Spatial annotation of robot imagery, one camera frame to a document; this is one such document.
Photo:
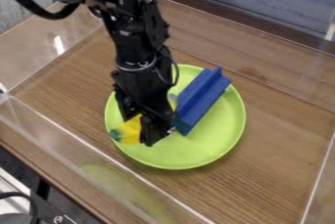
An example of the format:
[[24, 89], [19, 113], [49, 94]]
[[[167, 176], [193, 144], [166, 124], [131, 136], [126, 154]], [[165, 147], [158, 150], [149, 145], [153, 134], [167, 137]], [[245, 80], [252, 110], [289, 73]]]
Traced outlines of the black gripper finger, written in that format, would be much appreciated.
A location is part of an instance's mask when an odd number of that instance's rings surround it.
[[139, 118], [139, 142], [151, 147], [173, 131], [173, 115], [161, 118], [157, 115], [143, 115]]
[[132, 96], [127, 95], [123, 91], [116, 90], [115, 100], [124, 121], [128, 121], [136, 115], [139, 115], [139, 107]]

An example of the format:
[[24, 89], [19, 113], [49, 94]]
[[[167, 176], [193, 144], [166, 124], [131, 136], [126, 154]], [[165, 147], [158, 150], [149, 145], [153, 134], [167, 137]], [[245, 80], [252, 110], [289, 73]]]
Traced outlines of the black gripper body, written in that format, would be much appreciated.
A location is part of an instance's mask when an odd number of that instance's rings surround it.
[[173, 87], [170, 65], [146, 68], [116, 67], [111, 72], [114, 91], [123, 91], [135, 98], [139, 113], [163, 118], [173, 115], [167, 92]]

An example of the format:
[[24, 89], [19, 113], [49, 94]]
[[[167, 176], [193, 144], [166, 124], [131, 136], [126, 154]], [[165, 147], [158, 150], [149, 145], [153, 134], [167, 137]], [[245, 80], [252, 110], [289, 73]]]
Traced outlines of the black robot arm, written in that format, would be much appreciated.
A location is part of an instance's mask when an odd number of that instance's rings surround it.
[[169, 23], [157, 0], [56, 0], [83, 3], [102, 19], [114, 42], [111, 72], [122, 118], [139, 121], [136, 140], [153, 146], [174, 128], [167, 93], [179, 79], [178, 65], [165, 45]]

